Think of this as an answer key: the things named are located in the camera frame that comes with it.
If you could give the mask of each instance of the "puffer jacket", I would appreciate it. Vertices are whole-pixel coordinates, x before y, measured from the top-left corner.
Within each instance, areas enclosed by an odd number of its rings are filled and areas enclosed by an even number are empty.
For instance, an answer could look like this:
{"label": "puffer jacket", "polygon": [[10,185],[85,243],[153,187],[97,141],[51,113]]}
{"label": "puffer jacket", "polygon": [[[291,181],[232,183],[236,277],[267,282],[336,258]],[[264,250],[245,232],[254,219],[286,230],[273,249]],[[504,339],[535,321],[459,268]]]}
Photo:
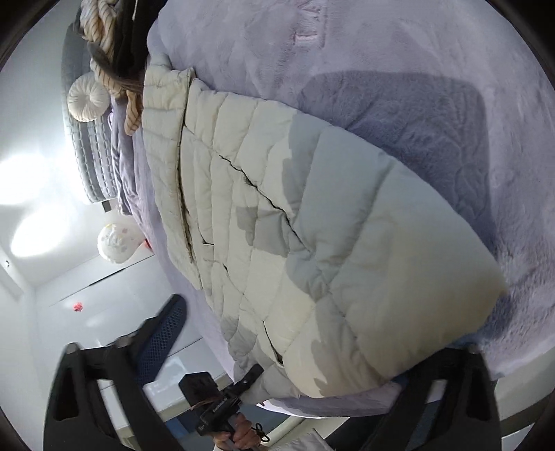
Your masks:
{"label": "puffer jacket", "polygon": [[176,267],[220,318],[249,402],[379,386],[475,331],[506,287],[470,226],[357,136],[211,91],[153,56],[143,127]]}

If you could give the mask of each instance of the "gray upholstered headboard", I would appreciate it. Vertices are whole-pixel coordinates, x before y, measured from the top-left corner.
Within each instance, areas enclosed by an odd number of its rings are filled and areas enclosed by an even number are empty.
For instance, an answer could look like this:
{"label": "gray upholstered headboard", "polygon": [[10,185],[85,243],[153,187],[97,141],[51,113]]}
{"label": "gray upholstered headboard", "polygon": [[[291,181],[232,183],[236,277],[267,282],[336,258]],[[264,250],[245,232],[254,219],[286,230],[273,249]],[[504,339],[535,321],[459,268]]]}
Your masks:
{"label": "gray upholstered headboard", "polygon": [[91,203],[113,199],[117,195],[108,125],[110,108],[98,119],[76,121],[68,111],[67,94],[73,82],[90,72],[87,42],[70,26],[65,34],[62,54],[63,114],[71,136],[83,187]]}

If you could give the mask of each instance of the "fuzzy blanket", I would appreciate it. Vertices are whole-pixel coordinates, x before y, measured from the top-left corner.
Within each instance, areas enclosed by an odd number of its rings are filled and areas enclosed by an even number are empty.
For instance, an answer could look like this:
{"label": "fuzzy blanket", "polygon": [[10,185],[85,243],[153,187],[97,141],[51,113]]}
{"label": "fuzzy blanket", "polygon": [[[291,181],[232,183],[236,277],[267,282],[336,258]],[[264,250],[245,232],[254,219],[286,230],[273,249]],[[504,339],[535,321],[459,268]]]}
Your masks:
{"label": "fuzzy blanket", "polygon": [[[429,182],[509,283],[466,337],[494,377],[555,345],[555,92],[485,0],[169,0],[149,49],[212,88],[343,127]],[[324,402],[288,406],[347,415]]]}

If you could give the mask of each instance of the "hand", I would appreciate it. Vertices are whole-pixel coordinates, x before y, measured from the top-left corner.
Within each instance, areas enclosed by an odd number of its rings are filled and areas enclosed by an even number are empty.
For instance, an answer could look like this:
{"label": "hand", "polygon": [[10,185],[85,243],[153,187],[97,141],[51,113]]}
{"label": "hand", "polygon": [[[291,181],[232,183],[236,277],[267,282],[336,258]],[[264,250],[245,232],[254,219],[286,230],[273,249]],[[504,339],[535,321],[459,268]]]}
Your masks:
{"label": "hand", "polygon": [[224,451],[231,451],[226,442],[231,439],[239,449],[249,449],[260,445],[260,437],[251,429],[253,424],[240,413],[235,418],[235,434],[233,437],[229,432],[217,432],[212,435],[216,446]]}

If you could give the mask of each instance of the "blue textured grip pad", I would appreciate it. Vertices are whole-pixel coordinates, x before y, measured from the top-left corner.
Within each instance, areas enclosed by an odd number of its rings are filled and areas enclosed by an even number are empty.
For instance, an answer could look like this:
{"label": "blue textured grip pad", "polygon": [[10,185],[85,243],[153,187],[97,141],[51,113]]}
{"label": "blue textured grip pad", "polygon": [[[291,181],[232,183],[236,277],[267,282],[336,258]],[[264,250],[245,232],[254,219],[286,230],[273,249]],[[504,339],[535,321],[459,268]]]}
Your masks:
{"label": "blue textured grip pad", "polygon": [[177,340],[187,316],[187,306],[184,299],[176,302],[166,318],[156,328],[156,331],[137,358],[135,380],[141,386],[156,379],[171,347]]}

